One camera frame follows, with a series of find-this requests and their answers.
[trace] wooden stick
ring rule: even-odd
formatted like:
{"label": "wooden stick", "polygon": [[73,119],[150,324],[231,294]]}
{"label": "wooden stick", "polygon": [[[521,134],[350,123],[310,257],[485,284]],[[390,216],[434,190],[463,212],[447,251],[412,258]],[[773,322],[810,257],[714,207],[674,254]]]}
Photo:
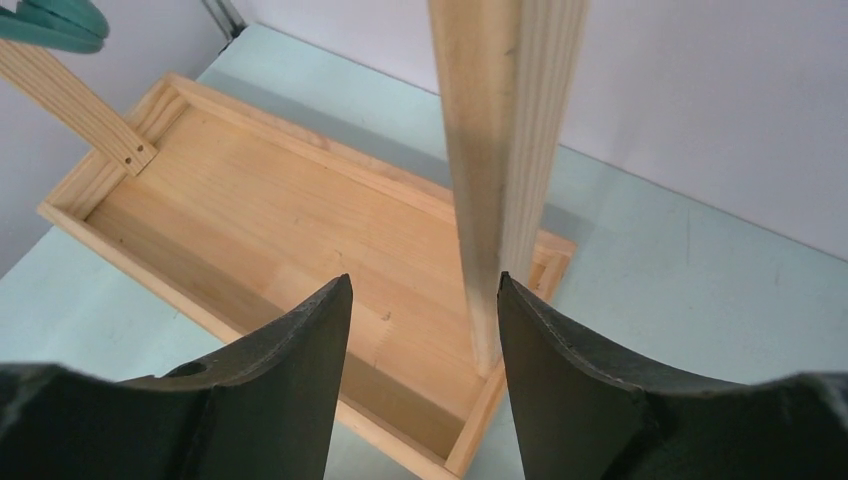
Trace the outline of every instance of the wooden stick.
{"label": "wooden stick", "polygon": [[47,50],[0,40],[0,75],[131,175],[156,156],[153,145]]}
{"label": "wooden stick", "polygon": [[478,371],[500,272],[527,280],[588,0],[430,0]]}

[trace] pine wood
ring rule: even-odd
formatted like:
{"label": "pine wood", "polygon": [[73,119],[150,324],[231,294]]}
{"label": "pine wood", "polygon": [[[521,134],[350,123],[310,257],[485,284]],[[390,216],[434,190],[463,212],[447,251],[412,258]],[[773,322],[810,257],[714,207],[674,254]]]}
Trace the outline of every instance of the pine wood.
{"label": "pine wood", "polygon": [[[476,369],[450,192],[176,76],[133,115],[154,161],[133,177],[90,154],[42,215],[225,342],[349,273],[339,420],[424,478],[459,478],[504,372]],[[537,294],[574,248],[539,232]]]}
{"label": "pine wood", "polygon": [[478,372],[501,271],[526,281],[588,0],[430,0]]}
{"label": "pine wood", "polygon": [[0,75],[131,175],[156,156],[150,142],[47,50],[0,40]]}

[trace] wooden dowel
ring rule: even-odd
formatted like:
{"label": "wooden dowel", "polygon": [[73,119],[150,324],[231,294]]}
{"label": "wooden dowel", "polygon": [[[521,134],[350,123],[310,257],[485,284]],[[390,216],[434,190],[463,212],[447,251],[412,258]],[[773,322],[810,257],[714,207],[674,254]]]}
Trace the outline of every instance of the wooden dowel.
{"label": "wooden dowel", "polygon": [[472,342],[500,357],[500,272],[527,281],[588,0],[430,0]]}
{"label": "wooden dowel", "polygon": [[131,175],[156,148],[47,50],[0,40],[0,75]]}

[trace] light blue table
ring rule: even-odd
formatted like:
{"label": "light blue table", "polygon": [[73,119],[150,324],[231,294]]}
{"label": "light blue table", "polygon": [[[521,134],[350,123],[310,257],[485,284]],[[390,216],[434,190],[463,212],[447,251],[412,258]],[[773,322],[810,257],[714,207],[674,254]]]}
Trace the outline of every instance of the light blue table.
{"label": "light blue table", "polygon": [[[261,26],[200,81],[449,184],[432,93]],[[554,302],[563,313],[703,375],[848,370],[845,262],[565,148],[548,202],[546,228],[579,245]],[[0,361],[60,361],[121,380],[220,345],[55,228],[0,279]],[[505,402],[468,478],[520,476]],[[413,478],[341,425],[327,477]]]}

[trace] wooden tray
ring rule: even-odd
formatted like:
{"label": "wooden tray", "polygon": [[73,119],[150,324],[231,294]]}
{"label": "wooden tray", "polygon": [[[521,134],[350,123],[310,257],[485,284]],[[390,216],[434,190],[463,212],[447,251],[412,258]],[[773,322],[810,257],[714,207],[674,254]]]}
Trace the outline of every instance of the wooden tray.
{"label": "wooden tray", "polygon": [[[40,213],[224,342],[349,273],[338,419],[421,477],[463,476],[505,379],[475,370],[450,192],[174,75],[128,122],[159,149],[144,170],[92,151]],[[539,233],[539,296],[574,249]]]}

